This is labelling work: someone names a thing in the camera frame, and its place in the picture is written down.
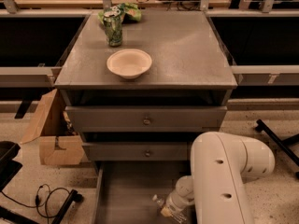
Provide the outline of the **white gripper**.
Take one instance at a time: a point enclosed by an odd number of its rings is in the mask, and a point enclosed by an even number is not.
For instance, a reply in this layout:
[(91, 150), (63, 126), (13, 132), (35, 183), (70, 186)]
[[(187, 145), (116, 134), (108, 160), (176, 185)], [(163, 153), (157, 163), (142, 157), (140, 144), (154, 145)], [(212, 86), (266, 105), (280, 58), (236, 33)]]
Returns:
[(164, 217), (181, 213), (187, 206), (194, 205), (193, 180), (190, 175), (181, 177), (175, 188), (166, 198), (165, 207), (161, 209)]

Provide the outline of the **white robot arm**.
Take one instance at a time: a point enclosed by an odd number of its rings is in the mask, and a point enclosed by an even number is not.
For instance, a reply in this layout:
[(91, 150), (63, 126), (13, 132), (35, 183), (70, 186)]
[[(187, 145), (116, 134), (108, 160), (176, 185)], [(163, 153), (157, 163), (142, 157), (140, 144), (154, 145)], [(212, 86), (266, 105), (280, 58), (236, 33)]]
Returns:
[(161, 214), (182, 224), (193, 205), (197, 224), (254, 224), (244, 183), (270, 175), (272, 150), (246, 136), (208, 132), (192, 143), (191, 173), (160, 203)]

